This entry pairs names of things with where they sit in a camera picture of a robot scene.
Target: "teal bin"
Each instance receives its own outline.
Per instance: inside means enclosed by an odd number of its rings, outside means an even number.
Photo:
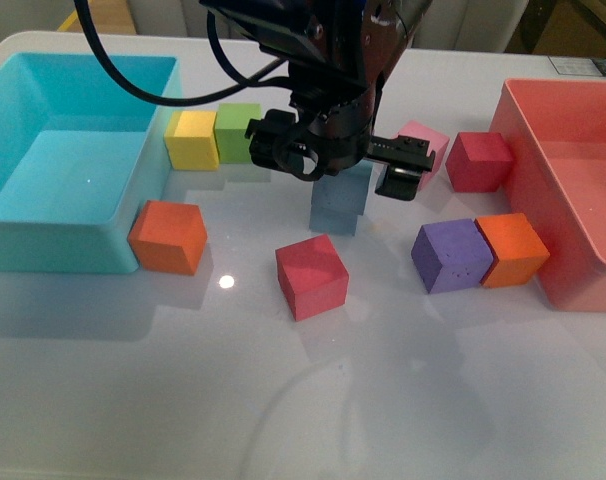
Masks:
[[[180,95],[177,59],[113,61],[141,88]],[[0,271],[136,270],[127,235],[167,181],[170,114],[123,91],[92,55],[10,57],[0,68]]]

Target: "orange cube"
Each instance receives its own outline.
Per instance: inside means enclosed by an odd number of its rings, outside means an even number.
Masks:
[[[205,249],[207,230],[198,206],[150,200],[128,242],[146,270],[194,275]]]
[[[481,280],[488,288],[523,285],[550,257],[524,214],[492,215],[476,219],[494,262]]]

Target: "green cube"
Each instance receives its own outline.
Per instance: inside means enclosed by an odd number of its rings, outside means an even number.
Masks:
[[[222,103],[214,125],[220,163],[251,163],[245,130],[251,119],[261,119],[258,103]]]

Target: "pink bin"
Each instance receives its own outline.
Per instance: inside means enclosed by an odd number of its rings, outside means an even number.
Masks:
[[[516,159],[504,188],[550,250],[561,310],[606,312],[606,81],[507,80],[490,126]]]

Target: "yellow cube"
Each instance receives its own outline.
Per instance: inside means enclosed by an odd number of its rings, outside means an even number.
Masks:
[[[182,110],[172,114],[164,138],[175,170],[218,170],[215,121],[216,112]]]

